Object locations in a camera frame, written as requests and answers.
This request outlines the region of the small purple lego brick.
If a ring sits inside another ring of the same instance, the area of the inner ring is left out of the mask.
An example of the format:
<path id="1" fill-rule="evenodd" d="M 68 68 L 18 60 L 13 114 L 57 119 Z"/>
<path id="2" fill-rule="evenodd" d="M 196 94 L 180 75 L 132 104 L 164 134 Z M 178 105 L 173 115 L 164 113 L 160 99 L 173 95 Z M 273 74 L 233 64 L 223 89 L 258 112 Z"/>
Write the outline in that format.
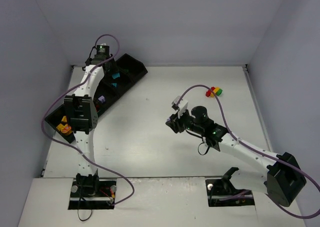
<path id="1" fill-rule="evenodd" d="M 102 104 L 106 102 L 106 99 L 103 95 L 101 95 L 100 97 L 98 97 L 98 101 L 101 102 Z"/>

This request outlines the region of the yellow rounded lego brick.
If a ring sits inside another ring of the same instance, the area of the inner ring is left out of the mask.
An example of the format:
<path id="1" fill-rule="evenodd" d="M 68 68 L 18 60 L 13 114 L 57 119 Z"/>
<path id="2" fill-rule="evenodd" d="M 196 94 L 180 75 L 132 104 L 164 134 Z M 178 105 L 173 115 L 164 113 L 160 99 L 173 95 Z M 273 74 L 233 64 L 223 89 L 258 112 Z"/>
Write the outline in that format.
<path id="1" fill-rule="evenodd" d="M 64 126 L 60 123 L 60 124 L 56 127 L 56 129 L 60 131 L 63 127 L 64 127 Z"/>

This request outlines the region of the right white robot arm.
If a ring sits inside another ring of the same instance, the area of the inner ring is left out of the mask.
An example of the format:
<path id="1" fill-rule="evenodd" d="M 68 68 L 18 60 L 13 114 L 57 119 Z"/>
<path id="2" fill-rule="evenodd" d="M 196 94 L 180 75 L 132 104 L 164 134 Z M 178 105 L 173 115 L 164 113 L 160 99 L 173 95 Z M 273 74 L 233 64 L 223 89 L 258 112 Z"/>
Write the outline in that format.
<path id="1" fill-rule="evenodd" d="M 259 190 L 282 207 L 289 207 L 307 183 L 292 154 L 277 154 L 258 147 L 246 148 L 232 137 L 226 127 L 210 119 L 203 106 L 196 106 L 192 111 L 186 110 L 182 115 L 172 114 L 165 124 L 176 134 L 184 131 L 198 134 L 208 147 L 253 167 L 261 173 Z"/>

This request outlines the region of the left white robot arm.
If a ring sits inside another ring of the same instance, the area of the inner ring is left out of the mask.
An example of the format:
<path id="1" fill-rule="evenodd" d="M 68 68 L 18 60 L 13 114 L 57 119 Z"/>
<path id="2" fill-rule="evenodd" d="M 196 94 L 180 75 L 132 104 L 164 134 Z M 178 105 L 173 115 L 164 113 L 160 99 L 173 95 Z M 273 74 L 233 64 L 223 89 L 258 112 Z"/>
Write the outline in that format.
<path id="1" fill-rule="evenodd" d="M 98 124 L 98 113 L 94 104 L 94 95 L 100 81 L 105 76 L 105 60 L 109 59 L 110 47 L 105 44 L 95 46 L 96 55 L 85 67 L 81 85 L 71 95 L 64 97 L 67 123 L 75 138 L 76 149 L 79 151 L 76 184 L 79 194 L 92 197 L 99 189 L 98 168 L 93 164 L 93 136 Z"/>

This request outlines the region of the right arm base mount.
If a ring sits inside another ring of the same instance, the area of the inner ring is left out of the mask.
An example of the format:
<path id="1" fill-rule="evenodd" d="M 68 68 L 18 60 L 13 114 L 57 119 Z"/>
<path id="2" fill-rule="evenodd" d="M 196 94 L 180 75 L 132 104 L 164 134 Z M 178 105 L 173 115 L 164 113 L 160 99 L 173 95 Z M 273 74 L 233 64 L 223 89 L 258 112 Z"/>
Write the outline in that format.
<path id="1" fill-rule="evenodd" d="M 236 189 L 229 180 L 222 178 L 206 179 L 205 185 L 210 208 L 255 205 L 251 190 Z"/>

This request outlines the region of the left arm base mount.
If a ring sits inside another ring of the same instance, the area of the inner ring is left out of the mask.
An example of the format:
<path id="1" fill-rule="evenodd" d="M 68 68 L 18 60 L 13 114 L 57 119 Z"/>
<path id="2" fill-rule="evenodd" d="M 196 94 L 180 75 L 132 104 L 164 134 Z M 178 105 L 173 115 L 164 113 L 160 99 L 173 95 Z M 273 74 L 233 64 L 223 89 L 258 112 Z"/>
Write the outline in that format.
<path id="1" fill-rule="evenodd" d="M 113 210 L 117 191 L 115 180 L 101 179 L 97 190 L 90 193 L 87 187 L 80 187 L 73 180 L 68 202 L 68 210 Z"/>

